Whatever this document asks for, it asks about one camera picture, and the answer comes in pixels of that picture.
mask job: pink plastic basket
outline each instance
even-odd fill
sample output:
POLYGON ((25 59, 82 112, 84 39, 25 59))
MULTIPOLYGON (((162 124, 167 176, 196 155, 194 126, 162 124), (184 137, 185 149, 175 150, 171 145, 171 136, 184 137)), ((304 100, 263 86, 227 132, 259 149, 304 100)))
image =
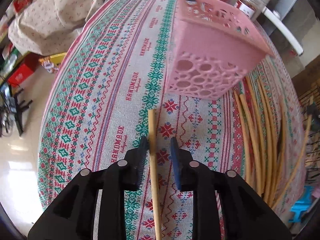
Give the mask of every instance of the pink plastic basket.
POLYGON ((177 0, 166 92, 220 98, 272 51, 250 19, 220 0, 177 0))

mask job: metal screw head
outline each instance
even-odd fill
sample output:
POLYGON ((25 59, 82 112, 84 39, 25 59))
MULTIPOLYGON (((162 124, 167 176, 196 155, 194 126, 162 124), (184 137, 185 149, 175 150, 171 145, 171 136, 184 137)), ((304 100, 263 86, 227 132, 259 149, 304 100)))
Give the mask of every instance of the metal screw head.
POLYGON ((235 176, 237 176, 237 173, 233 170, 229 170, 227 171, 227 175, 231 178, 234 178, 235 176))
POLYGON ((83 169, 80 171, 80 175, 81 176, 87 176, 90 173, 89 169, 83 169))
POLYGON ((190 165, 192 168, 196 168, 196 167, 199 166, 199 162, 197 162, 197 161, 191 161, 191 162, 189 162, 189 165, 190 165))
POLYGON ((124 167, 128 164, 128 162, 126 160, 119 160, 118 161, 118 166, 120 167, 124 167))

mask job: red box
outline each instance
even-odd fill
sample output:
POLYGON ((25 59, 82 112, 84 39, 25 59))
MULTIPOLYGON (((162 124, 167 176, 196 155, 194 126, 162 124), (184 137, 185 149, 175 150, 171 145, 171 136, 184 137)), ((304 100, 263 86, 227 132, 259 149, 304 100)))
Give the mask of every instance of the red box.
POLYGON ((23 81, 25 81, 29 76, 31 76, 36 67, 38 66, 39 55, 30 53, 25 59, 20 63, 20 66, 17 70, 12 74, 12 76, 8 79, 8 82, 13 86, 17 87, 23 81))
POLYGON ((13 7, 17 14, 22 12, 31 3, 31 0, 13 0, 13 7))

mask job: patterned tablecloth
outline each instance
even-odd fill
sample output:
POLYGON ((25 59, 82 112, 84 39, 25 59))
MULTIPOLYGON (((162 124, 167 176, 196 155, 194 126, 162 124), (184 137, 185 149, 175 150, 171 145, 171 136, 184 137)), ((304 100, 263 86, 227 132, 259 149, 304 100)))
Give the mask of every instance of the patterned tablecloth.
MULTIPOLYGON (((81 169, 105 169, 137 147, 140 137, 148 134, 147 109, 152 108, 157 112, 165 239, 191 239, 192 234, 193 196, 175 186, 169 156, 171 137, 176 136, 182 148, 210 169, 234 169, 244 176, 242 130, 232 91, 217 101, 164 92, 174 8, 175 0, 108 0, 69 49, 42 122, 38 179, 43 208, 81 169)), ((263 79, 278 137, 281 101, 286 108, 288 133, 279 191, 298 158, 303 127, 291 79, 273 44, 265 38, 276 56, 262 60, 250 75, 253 80, 258 74, 263 79)), ((236 89, 247 95, 251 106, 246 82, 240 82, 236 89)), ((260 94, 257 87, 254 90, 264 123, 260 94)), ((276 209, 278 215, 299 198, 304 176, 301 162, 276 209)), ((155 239, 149 180, 145 169, 141 189, 125 195, 128 239, 155 239)))

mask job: bamboo stick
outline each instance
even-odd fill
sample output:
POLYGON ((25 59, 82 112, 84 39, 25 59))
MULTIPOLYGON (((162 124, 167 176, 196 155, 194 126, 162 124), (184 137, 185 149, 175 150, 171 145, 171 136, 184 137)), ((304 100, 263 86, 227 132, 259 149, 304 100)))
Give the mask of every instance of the bamboo stick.
POLYGON ((257 126, 258 126, 258 135, 259 135, 259 141, 260 141, 260 159, 261 159, 261 179, 262 179, 262 193, 264 193, 265 186, 266 186, 266 148, 264 145, 264 138, 263 138, 263 130, 262 130, 262 121, 261 121, 261 114, 258 108, 257 98, 256 94, 254 93, 252 89, 251 79, 249 76, 245 77, 248 83, 249 92, 252 99, 253 109, 255 112, 255 116, 257 119, 257 126))
POLYGON ((267 133, 267 175, 266 175, 266 188, 263 196, 263 200, 268 203, 268 196, 271 189, 271 178, 272 178, 272 136, 269 122, 269 115, 267 111, 267 104, 263 96, 263 91, 260 82, 257 82, 259 93, 261 95, 262 108, 264 113, 264 119, 266 122, 266 133, 267 133))
POLYGON ((155 222, 156 240, 161 240, 161 210, 159 197, 159 182, 157 173, 157 156, 156 156, 156 122, 155 110, 148 110, 148 126, 149 126, 149 151, 150 151, 150 179, 151 194, 153 205, 153 219, 155 222))
MULTIPOLYGON (((313 103, 313 96, 310 97, 310 100, 309 100, 309 105, 312 105, 313 103)), ((281 194, 278 196, 278 198, 276 199, 276 201, 274 202, 274 204, 272 205, 272 209, 275 209, 276 206, 278 205, 279 201, 282 199, 282 197, 284 196, 285 192, 287 191, 290 183, 292 182, 294 176, 296 175, 297 173, 297 170, 298 170, 298 167, 301 165, 301 160, 303 158, 303 156, 305 155, 305 150, 306 150, 306 144, 308 142, 308 135, 309 135, 309 132, 310 132, 310 127, 311 127, 311 121, 312 121, 312 115, 310 114, 308 116, 308 121, 307 121, 307 127, 306 127, 306 132, 304 134, 304 140, 303 140, 303 144, 302 144, 302 148, 301 148, 301 152, 300 152, 300 155, 299 155, 299 158, 297 160, 297 163, 289 177, 289 180, 287 181, 287 183, 285 184, 285 187, 283 189, 283 191, 281 192, 281 194)))
POLYGON ((252 187, 248 134, 245 128, 244 117, 243 117, 242 108, 239 102, 238 94, 236 93, 235 90, 233 90, 233 94, 235 95, 235 100, 236 100, 236 104, 239 112, 241 129, 242 129, 242 137, 243 137, 243 144, 244 144, 245 181, 248 183, 250 187, 252 187))
POLYGON ((251 118, 250 111, 249 111, 249 108, 247 105, 247 101, 245 99, 245 95, 241 94, 239 97, 240 97, 240 101, 241 101, 242 107, 244 109, 244 114, 245 114, 245 117, 247 119, 248 126, 249 126, 249 134, 251 137, 254 162, 255 162, 255 166, 256 166, 257 193, 259 196, 261 196, 262 185, 261 185, 261 162, 260 162, 259 146, 257 143, 257 138, 256 138, 256 134, 254 131, 254 126, 252 123, 252 118, 251 118))
POLYGON ((276 184, 276 175, 277 175, 277 140, 276 140, 276 128, 274 125, 274 119, 273 119, 273 113, 271 110, 271 106, 269 103, 269 98, 266 92, 266 89, 263 85, 262 79, 259 76, 259 81, 261 84, 261 88, 262 88, 262 92, 264 95, 264 98, 266 100, 266 104, 267 104, 267 111, 268 111, 268 115, 269 115, 269 121, 270 121, 270 127, 271 127, 271 136, 272 136, 272 177, 271 177, 271 188, 270 188, 270 194, 269 196, 267 196, 267 203, 269 206, 272 205, 273 203, 273 199, 272 196, 274 195, 274 190, 275 190, 275 184, 276 184))
POLYGON ((276 185, 274 190, 274 195, 272 199, 276 196, 276 190, 278 189, 279 183, 281 181, 281 172, 284 166, 284 152, 286 146, 286 138, 287 138, 287 118, 284 110, 284 103, 281 104, 281 112, 282 112, 282 136, 281 136, 281 146, 280 146, 280 153, 279 153, 279 161, 278 161, 278 169, 277 169, 277 177, 276 177, 276 185))

